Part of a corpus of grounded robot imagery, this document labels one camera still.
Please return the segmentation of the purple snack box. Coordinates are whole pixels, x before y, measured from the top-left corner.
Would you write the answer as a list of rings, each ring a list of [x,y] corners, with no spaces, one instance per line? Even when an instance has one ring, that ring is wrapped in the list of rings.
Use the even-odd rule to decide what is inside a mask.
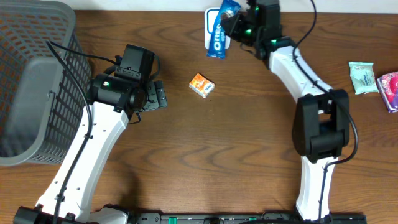
[[[376,80],[381,97],[388,112],[397,112],[397,72],[392,72],[379,77]]]

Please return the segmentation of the mint green snack packet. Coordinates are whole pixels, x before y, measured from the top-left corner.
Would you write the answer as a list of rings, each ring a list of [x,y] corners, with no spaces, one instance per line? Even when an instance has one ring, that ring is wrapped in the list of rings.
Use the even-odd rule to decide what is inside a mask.
[[[371,62],[350,62],[350,78],[355,94],[379,93]]]

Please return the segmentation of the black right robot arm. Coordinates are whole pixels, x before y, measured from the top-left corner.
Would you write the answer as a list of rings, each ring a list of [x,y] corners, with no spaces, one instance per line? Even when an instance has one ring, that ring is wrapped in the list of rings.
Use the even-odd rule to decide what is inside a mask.
[[[342,223],[349,217],[330,213],[328,197],[336,165],[349,143],[349,96],[323,82],[309,67],[298,45],[282,34],[278,12],[222,15],[226,35],[254,47],[255,56],[282,81],[296,102],[292,128],[294,149],[301,157],[301,183],[295,211],[281,222]]]

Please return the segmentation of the small orange snack box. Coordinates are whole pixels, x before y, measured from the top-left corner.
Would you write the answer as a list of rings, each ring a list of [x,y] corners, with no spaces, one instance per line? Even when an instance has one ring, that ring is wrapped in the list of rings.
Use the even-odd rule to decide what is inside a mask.
[[[202,98],[207,98],[215,89],[215,84],[200,73],[192,78],[188,86]]]

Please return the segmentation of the blue Oreo cookie pack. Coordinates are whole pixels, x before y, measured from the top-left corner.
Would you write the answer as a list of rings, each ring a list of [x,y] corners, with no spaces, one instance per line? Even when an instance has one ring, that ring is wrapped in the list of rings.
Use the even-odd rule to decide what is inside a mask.
[[[206,56],[212,58],[225,59],[226,49],[229,47],[229,37],[225,35],[221,27],[221,16],[225,13],[227,16],[234,16],[241,9],[241,5],[234,0],[223,0],[220,11],[216,16],[213,24],[213,32],[211,34],[210,46],[207,49]]]

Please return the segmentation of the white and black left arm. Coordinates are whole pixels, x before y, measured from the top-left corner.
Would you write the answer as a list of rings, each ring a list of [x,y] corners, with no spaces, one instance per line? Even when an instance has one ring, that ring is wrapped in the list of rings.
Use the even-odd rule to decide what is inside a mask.
[[[100,74],[90,81],[88,105],[68,153],[34,208],[19,207],[14,223],[128,223],[132,215],[116,205],[97,212],[91,203],[116,141],[133,115],[165,108],[162,81]]]

